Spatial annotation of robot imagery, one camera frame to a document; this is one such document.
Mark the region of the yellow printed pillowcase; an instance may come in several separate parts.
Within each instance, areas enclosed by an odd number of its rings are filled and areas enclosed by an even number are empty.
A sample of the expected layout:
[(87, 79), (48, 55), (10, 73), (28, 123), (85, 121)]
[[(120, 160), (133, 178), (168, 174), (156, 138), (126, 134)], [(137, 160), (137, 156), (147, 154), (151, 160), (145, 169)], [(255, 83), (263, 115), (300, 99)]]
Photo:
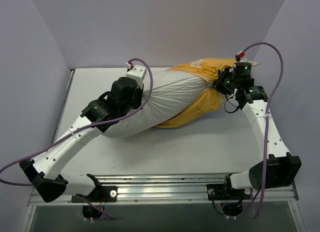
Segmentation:
[(222, 105), (223, 98), (221, 93), (212, 88), (213, 82), (218, 79), (219, 71), (226, 66), (232, 67), (235, 62), (235, 58), (204, 58), (169, 68), (170, 71), (184, 71), (195, 75), (205, 80), (209, 87), (205, 88), (184, 110), (156, 127), (162, 129), (177, 128), (205, 113), (217, 110)]

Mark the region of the white pillow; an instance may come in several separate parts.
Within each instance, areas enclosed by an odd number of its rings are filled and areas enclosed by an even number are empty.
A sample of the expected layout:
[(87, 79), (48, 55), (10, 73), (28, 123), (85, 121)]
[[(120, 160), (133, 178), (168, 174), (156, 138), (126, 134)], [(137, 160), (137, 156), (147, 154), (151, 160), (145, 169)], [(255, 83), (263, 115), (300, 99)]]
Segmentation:
[(207, 82), (177, 70), (153, 73), (153, 89), (146, 105), (129, 118), (112, 125), (103, 136), (123, 138), (155, 127), (182, 112), (207, 88)]

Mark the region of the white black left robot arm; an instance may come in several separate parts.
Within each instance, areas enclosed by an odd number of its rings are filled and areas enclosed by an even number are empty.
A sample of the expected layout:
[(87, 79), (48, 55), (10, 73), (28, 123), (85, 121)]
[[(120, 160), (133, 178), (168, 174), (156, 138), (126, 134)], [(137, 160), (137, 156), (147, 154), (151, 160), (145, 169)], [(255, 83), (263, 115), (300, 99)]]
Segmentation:
[(52, 202), (63, 194), (98, 201), (106, 194), (92, 174), (67, 176), (60, 172), (91, 140), (118, 123), (131, 109), (137, 109), (142, 104), (143, 90), (143, 78), (119, 78), (110, 91), (89, 102), (57, 145), (19, 163), (44, 202)]

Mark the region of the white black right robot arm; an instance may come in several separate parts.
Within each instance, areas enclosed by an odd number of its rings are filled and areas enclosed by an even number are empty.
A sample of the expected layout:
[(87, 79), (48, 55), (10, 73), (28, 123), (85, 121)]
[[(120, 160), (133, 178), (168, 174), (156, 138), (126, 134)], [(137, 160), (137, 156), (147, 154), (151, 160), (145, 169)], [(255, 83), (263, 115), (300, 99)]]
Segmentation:
[(227, 99), (235, 99), (237, 110), (248, 119), (258, 143), (261, 162), (248, 171), (232, 174), (222, 185), (227, 198), (234, 198), (240, 189), (270, 189), (290, 186), (302, 162), (284, 144), (270, 112), (271, 98), (251, 77), (251, 63), (236, 62), (218, 72), (213, 88)]

